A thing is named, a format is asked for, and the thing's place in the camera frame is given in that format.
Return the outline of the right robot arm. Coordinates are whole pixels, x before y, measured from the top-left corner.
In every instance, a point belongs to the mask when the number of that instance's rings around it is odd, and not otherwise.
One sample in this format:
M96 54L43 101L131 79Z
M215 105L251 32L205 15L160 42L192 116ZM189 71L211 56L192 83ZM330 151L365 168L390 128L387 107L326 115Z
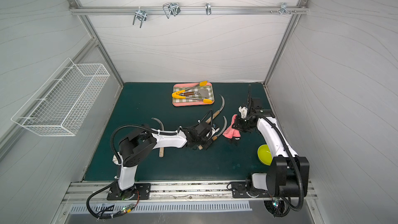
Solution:
M259 198L267 194L271 197L267 208L275 217L284 217L290 210L300 211L308 190L309 161L290 146L276 118L254 111L244 118L236 117L232 128L242 132L256 128L263 136L272 159L266 173L252 173L247 178L247 195Z

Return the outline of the pink rag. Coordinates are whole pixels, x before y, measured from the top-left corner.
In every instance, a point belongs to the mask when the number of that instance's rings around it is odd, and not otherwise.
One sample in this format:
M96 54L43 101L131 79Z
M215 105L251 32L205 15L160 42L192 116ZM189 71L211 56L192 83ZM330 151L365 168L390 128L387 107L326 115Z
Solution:
M223 136L227 139L239 139L241 137L240 132L237 129L233 128L233 124L235 123L236 118L237 114L232 116L230 126L223 132Z

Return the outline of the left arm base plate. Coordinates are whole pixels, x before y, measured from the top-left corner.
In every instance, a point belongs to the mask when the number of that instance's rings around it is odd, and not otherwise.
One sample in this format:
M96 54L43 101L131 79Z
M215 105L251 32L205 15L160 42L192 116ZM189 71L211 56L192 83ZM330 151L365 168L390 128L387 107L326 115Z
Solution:
M128 201L128 200L148 200L151 190L151 184L135 184L134 186L121 190L118 183L111 186L107 200L108 201Z

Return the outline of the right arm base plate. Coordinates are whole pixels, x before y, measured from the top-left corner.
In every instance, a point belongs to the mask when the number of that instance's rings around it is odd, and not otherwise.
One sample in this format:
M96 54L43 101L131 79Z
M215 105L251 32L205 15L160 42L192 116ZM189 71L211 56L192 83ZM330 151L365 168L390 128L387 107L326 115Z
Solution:
M269 193L263 189L257 189L252 183L243 181L232 181L227 184L227 190L231 191L234 199L243 198L271 198Z

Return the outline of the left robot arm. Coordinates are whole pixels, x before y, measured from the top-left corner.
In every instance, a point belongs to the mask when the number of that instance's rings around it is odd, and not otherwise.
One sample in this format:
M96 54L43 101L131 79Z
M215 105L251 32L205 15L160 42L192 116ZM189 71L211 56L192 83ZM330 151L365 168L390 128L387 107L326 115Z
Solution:
M176 131L153 129L147 124L118 127L110 137L110 146L116 165L120 167L117 175L119 190L128 190L135 185L137 167L152 150L195 145L205 148L218 131L217 125L205 121L187 128L179 127Z

